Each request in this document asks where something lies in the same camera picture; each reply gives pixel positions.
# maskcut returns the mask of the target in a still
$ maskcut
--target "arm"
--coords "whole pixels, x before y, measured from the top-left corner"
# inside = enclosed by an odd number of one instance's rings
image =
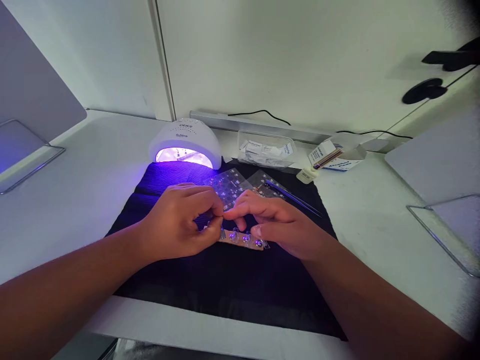
[[[198,232],[208,210],[215,218]],[[215,243],[222,214],[211,187],[169,187],[139,223],[1,285],[0,359],[50,359],[135,272]]]
[[[254,236],[302,260],[360,359],[450,359],[465,344],[285,201],[244,192],[224,217],[243,231],[246,214]]]

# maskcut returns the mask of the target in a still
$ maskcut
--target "tweezers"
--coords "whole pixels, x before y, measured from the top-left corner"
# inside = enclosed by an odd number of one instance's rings
[[[277,190],[278,192],[282,193],[283,195],[285,195],[286,197],[290,198],[291,200],[293,200],[294,202],[296,202],[297,204],[299,204],[300,206],[304,207],[305,209],[307,209],[308,211],[310,211],[311,213],[317,215],[319,218],[322,218],[322,214],[316,209],[314,208],[313,206],[309,205],[308,203],[306,203],[305,201],[303,201],[301,198],[299,197],[296,197],[295,195],[293,195],[291,192],[288,192],[287,190],[283,190],[281,187],[278,187],[277,185],[275,185],[273,182],[271,182],[270,180],[267,180],[266,181],[266,184],[264,184],[266,187],[271,187],[271,188],[274,188],[275,190]]]

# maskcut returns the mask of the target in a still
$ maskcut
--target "metal stand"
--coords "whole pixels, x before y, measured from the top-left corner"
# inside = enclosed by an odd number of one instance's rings
[[[438,245],[440,245],[440,247],[448,254],[448,256],[460,267],[460,269],[463,270],[464,273],[466,273],[467,275],[469,275],[473,278],[480,279],[480,275],[475,275],[472,272],[470,272],[470,270],[468,270],[467,267],[449,250],[449,248],[443,243],[443,241],[437,235],[435,235],[435,233],[432,231],[432,229],[430,229],[428,227],[428,225],[425,224],[422,221],[422,219],[420,219],[419,216],[412,210],[412,209],[423,209],[423,210],[434,211],[434,209],[432,207],[434,207],[436,205],[451,203],[451,202],[456,201],[456,200],[471,198],[471,197],[480,197],[480,194],[474,193],[474,194],[470,194],[470,195],[460,196],[460,197],[456,197],[454,199],[441,201],[441,202],[437,202],[437,203],[434,203],[434,204],[431,204],[431,205],[426,205],[426,206],[407,205],[406,208],[413,215],[413,217],[423,226],[423,228],[430,234],[430,236],[435,239],[435,241],[438,243]]]
[[[45,147],[48,147],[48,148],[51,148],[51,149],[56,149],[58,150],[57,153],[55,153],[53,156],[51,156],[50,158],[48,158],[48,160],[44,161],[42,164],[40,164],[39,166],[37,166],[35,169],[33,169],[32,171],[30,171],[27,175],[25,175],[24,177],[22,177],[20,180],[18,180],[17,182],[15,182],[13,185],[11,185],[10,187],[8,187],[7,189],[5,190],[1,190],[0,189],[0,195],[3,195],[3,194],[6,194],[6,193],[9,193],[11,192],[13,189],[15,189],[18,185],[20,185],[21,183],[23,183],[25,180],[27,180],[29,177],[31,177],[33,174],[35,174],[38,170],[40,170],[41,168],[43,168],[45,165],[51,163],[54,159],[56,159],[60,154],[62,154],[66,149],[64,147],[61,147],[61,146],[54,146],[54,145],[51,145],[48,141],[46,141],[45,139],[43,139],[41,136],[39,136],[37,133],[35,133],[32,129],[30,129],[28,126],[26,126],[25,124],[23,124],[20,120],[17,120],[17,119],[10,119],[10,120],[7,120],[7,121],[4,121],[2,123],[0,123],[0,128],[9,124],[9,123],[12,123],[12,122],[16,122],[18,124],[20,124],[21,126],[23,126],[26,130],[28,130],[31,134],[35,135],[38,139],[41,140],[41,142],[43,143],[43,146]]]

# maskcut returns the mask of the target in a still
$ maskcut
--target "clear plastic box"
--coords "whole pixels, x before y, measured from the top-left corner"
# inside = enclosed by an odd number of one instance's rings
[[[282,170],[294,163],[292,155],[296,151],[289,137],[238,131],[238,161],[241,163]]]

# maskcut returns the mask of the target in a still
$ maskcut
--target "small bottle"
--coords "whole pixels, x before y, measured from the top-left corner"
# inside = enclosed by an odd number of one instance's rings
[[[314,179],[318,178],[319,175],[320,172],[316,168],[307,166],[296,175],[296,178],[304,184],[310,184]]]

